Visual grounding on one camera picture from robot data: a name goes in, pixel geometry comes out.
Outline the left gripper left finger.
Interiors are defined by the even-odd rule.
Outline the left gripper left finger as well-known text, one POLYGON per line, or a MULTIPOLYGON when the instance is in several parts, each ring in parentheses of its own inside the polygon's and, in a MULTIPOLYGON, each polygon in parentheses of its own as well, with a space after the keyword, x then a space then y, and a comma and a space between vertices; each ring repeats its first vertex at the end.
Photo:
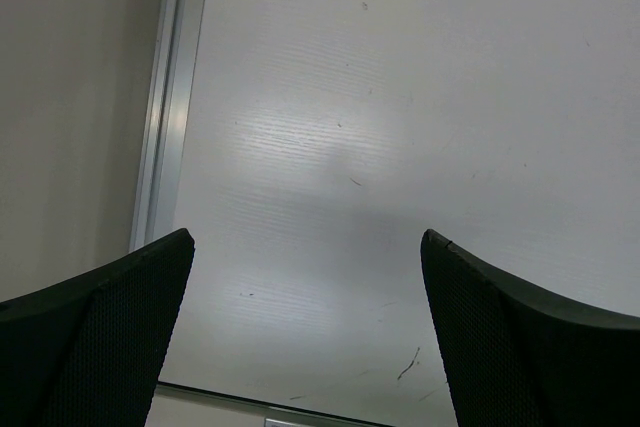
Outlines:
POLYGON ((2 302, 2 425, 144 425, 194 254, 181 228, 2 302))

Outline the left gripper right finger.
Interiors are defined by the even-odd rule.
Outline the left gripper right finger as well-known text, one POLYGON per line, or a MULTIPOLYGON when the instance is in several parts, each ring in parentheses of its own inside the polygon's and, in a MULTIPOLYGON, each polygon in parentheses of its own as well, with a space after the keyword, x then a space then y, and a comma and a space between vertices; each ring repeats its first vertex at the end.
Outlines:
POLYGON ((458 425, 638 425, 638 318, 541 288, 432 229, 420 253, 458 425))

